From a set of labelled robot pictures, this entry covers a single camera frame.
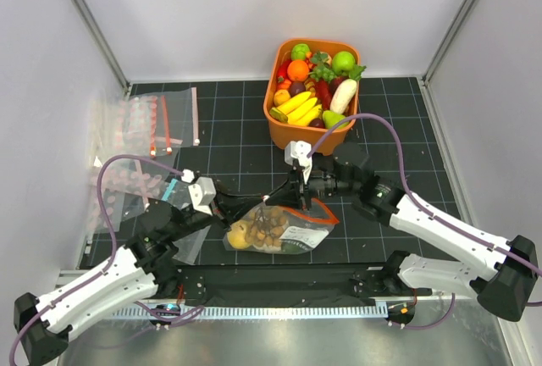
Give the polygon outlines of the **yellow lemon toy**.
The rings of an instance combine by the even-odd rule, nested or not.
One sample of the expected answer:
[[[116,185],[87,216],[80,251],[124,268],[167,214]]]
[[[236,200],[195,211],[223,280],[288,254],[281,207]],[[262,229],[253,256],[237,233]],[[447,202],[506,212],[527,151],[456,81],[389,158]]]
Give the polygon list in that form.
[[[250,223],[245,220],[239,220],[231,225],[226,238],[230,246],[235,250],[244,250],[252,245],[246,238],[249,236]]]

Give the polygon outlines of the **brown longan bunch toy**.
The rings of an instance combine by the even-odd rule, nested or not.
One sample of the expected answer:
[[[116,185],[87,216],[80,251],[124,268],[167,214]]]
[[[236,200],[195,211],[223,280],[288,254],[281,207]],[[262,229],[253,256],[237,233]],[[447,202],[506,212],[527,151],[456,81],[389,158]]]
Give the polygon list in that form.
[[[282,207],[256,207],[248,213],[246,221],[248,226],[245,240],[250,248],[277,252],[282,247],[280,237],[289,224]]]

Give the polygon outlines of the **orange zipper clear bag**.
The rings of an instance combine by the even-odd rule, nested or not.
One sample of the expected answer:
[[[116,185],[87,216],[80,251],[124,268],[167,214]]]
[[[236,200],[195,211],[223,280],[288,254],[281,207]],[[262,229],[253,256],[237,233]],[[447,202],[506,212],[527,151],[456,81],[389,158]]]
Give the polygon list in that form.
[[[258,204],[256,207],[261,207],[261,206],[269,207],[269,208],[274,207],[274,206],[267,206],[263,202]],[[285,208],[285,207],[282,207],[282,208],[284,209],[286,213],[286,216],[289,220],[289,224],[286,226],[285,232],[280,237],[280,239],[282,241],[294,240],[294,241],[300,241],[300,242],[306,243],[312,248],[312,250],[315,249],[332,232],[335,226],[339,223],[339,220],[329,210],[329,208],[316,198],[312,200],[312,207],[308,210],[299,210],[299,209]],[[246,221],[248,213],[240,220]],[[265,254],[287,255],[281,252],[281,248],[277,252],[262,252],[255,248],[250,248],[250,247],[244,250],[235,250],[228,243],[226,234],[224,236],[223,242],[224,242],[224,247],[229,251],[247,251],[247,252],[260,252],[260,253],[265,253]]]

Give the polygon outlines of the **dark green avocado toy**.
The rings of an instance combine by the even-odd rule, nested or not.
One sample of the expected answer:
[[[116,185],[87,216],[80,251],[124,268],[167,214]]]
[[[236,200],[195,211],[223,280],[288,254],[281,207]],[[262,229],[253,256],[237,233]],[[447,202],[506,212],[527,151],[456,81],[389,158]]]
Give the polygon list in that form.
[[[312,248],[306,243],[294,240],[284,240],[281,242],[281,252],[287,255],[303,254],[311,252]]]

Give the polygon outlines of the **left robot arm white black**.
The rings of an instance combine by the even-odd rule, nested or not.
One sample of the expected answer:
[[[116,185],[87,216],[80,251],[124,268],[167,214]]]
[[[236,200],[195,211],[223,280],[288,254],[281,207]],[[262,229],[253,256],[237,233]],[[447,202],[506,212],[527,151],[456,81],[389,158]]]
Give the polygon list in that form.
[[[112,312],[151,297],[170,298],[179,290],[175,242],[209,225],[229,226],[262,202],[255,195],[219,194],[197,210],[153,199],[137,216],[138,231],[109,259],[79,278],[41,296],[25,293],[14,303],[14,345],[31,365],[61,355],[82,332]]]

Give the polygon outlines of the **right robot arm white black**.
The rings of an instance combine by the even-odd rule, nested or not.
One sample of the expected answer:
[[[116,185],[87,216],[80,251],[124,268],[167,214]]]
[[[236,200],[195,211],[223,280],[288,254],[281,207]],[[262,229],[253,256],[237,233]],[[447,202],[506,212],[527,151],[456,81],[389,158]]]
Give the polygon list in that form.
[[[313,199],[352,197],[354,209],[365,219],[416,236],[451,256],[446,261],[394,252],[381,275],[389,294],[408,288],[447,291],[476,300],[498,318],[522,318],[539,278],[531,240],[495,236],[437,209],[376,175],[370,157],[355,143],[340,144],[318,166],[310,150],[304,141],[286,147],[291,170],[285,183],[264,197],[267,205],[309,208]]]

